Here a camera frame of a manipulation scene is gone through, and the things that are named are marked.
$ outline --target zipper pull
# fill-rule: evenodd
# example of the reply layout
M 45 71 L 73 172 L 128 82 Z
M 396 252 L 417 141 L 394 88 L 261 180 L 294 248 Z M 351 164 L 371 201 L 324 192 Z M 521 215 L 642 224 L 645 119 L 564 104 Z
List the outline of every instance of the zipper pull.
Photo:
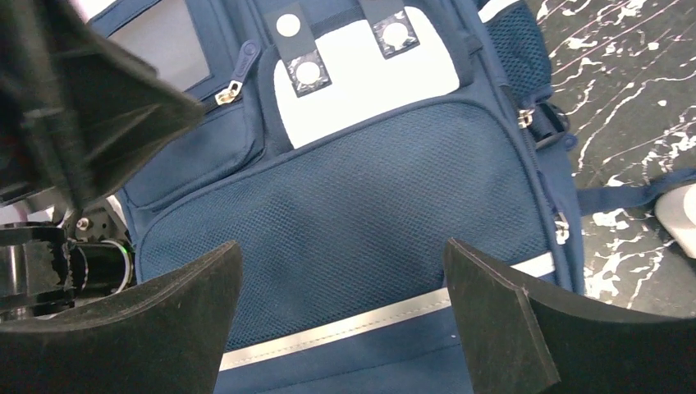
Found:
M 218 106 L 234 103 L 235 100 L 240 97 L 241 87 L 244 85 L 251 68 L 259 59 L 260 53 L 261 48 L 254 41 L 246 41 L 241 45 L 230 84 L 225 89 L 215 94 L 215 103 Z
M 520 129 L 526 129 L 533 122 L 534 108 L 532 109 L 520 109 L 517 111 L 517 125 Z
M 554 223 L 556 224 L 556 243 L 558 245 L 565 245 L 568 238 L 570 238 L 570 224 L 568 223 L 568 219 L 566 219 L 563 212 L 558 211 Z

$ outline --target floor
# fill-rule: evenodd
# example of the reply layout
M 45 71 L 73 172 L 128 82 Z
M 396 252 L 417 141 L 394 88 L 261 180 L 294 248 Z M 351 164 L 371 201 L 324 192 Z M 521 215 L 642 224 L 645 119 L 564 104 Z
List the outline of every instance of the floor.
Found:
M 528 0 L 570 115 L 579 187 L 642 185 L 696 163 L 694 0 Z M 646 209 L 585 218 L 587 294 L 696 316 L 696 260 Z

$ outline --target blue strap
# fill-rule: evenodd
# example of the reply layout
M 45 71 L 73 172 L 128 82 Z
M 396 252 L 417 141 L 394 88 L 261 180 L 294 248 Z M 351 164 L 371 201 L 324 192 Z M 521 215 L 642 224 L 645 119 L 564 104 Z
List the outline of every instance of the blue strap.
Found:
M 619 208 L 639 207 L 652 202 L 670 186 L 687 181 L 696 181 L 696 168 L 670 172 L 647 186 L 595 187 L 578 190 L 580 214 L 587 216 Z

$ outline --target backpack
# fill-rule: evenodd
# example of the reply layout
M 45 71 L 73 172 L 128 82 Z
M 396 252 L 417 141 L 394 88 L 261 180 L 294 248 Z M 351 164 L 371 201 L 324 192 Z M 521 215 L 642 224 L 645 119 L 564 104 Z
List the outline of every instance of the backpack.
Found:
M 216 392 L 472 392 L 448 239 L 583 294 L 581 217 L 696 179 L 575 189 L 524 2 L 117 0 L 90 24 L 205 106 L 117 198 L 138 282 L 240 243 Z

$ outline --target blue mesh fabric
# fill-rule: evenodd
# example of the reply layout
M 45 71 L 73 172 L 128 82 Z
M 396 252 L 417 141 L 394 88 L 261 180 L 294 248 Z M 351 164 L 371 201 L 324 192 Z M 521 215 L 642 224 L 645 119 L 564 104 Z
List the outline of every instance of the blue mesh fabric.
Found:
M 551 61 L 542 32 L 524 2 L 487 23 L 518 102 L 551 84 Z
M 536 207 L 500 125 L 441 103 L 207 188 L 144 234 L 138 269 L 147 280 L 239 241 L 233 350 L 440 288 L 450 237 L 506 261 L 541 254 Z

